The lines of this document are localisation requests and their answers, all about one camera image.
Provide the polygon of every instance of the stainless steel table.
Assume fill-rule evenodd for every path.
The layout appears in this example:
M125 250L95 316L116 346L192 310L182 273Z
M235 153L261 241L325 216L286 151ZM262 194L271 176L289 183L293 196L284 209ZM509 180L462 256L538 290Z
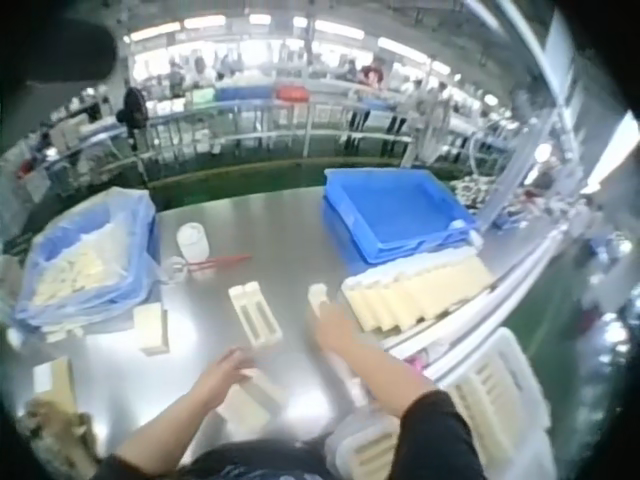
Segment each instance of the stainless steel table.
M249 345L228 297L234 285L258 281L284 332L283 341L257 352L258 366L288 395L288 404L268 435L309 439L339 421L354 403L346 385L312 345L307 290L326 283L330 296L342 280L364 266L348 232L323 200L322 188L288 190L219 200L158 215L161 260L179 255L178 228L204 225L211 256L251 254L245 263L215 274L190 277L161 288L168 312L170 353L147 357L136 344L131 318L88 330L84 338L55 344L29 341L19 353L2 344L0 377L16 411L33 394L31 369L59 356L71 360L78 408L92 415L100 453L113 451L136 427L147 422L193 384L208 362L232 345ZM517 241L507 233L488 239L483 259L494 273L521 259ZM500 242L513 248L501 249ZM512 255L518 254L517 260ZM218 442L242 439L211 415L188 454Z

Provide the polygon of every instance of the clear plastic bag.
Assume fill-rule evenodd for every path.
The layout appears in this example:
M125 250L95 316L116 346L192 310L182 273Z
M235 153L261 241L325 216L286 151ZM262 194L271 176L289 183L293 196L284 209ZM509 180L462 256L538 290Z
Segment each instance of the clear plastic bag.
M49 223L33 241L14 312L35 327L93 323L149 294L155 207L143 190L112 188Z

